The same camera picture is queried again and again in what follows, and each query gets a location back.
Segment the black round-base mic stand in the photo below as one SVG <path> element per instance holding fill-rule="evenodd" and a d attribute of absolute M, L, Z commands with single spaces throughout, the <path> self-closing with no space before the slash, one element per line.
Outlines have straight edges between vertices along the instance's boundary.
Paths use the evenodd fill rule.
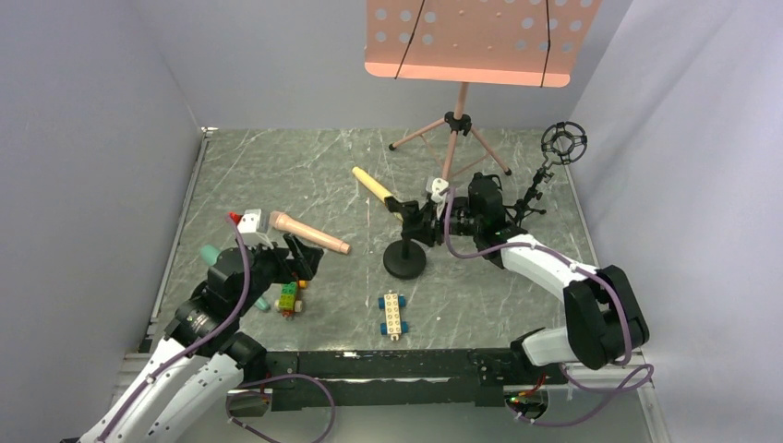
<path fill-rule="evenodd" d="M 408 221 L 409 211 L 404 210 L 401 215 L 403 217 L 401 238 L 386 247 L 382 263 L 384 269 L 392 277 L 400 280 L 412 280 L 424 272 L 427 257 L 423 247 L 414 240 L 411 230 L 413 225 Z"/>

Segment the pink toy microphone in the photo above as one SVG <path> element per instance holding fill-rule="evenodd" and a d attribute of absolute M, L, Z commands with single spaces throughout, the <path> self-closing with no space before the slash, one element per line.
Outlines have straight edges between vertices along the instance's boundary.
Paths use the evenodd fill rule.
<path fill-rule="evenodd" d="M 270 213 L 270 223 L 278 231 L 297 235 L 331 251 L 344 255 L 348 255 L 351 252 L 351 246 L 345 241 L 304 224 L 284 212 L 272 211 Z"/>

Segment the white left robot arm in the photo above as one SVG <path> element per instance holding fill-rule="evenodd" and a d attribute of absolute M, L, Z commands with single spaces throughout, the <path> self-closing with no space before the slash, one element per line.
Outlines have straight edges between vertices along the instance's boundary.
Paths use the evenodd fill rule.
<path fill-rule="evenodd" d="M 147 364 L 81 442 L 177 438 L 219 395 L 270 373 L 266 348 L 240 331 L 241 317 L 274 284 L 312 280 L 323 249 L 284 235 L 284 246 L 205 245 L 207 276 L 177 308 Z"/>

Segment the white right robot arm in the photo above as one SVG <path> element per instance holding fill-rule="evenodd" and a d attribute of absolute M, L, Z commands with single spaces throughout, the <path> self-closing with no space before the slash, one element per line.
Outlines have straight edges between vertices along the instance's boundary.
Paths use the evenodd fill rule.
<path fill-rule="evenodd" d="M 418 277 L 427 264 L 426 246 L 452 249 L 454 236 L 469 237 L 476 252 L 455 252 L 455 257 L 482 257 L 519 274 L 554 295 L 564 308 L 564 326 L 538 329 L 512 342 L 524 364 L 580 363 L 597 370 L 628 363 L 632 351 L 648 342 L 649 328 L 626 273 L 614 265 L 586 265 L 537 240 L 521 226 L 524 205 L 505 204 L 497 175 L 474 174 L 461 197 L 443 179 L 432 178 L 428 186 L 425 204 L 383 199 L 402 219 L 400 240 L 383 256 L 392 276 Z"/>

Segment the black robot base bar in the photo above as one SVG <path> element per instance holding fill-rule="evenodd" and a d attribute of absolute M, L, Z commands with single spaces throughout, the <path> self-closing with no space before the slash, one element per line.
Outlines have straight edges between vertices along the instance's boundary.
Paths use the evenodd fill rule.
<path fill-rule="evenodd" d="M 271 395 L 274 412 L 311 407 L 471 403 L 502 407 L 514 389 L 563 381 L 516 347 L 267 352 L 247 365 L 240 389 Z"/>

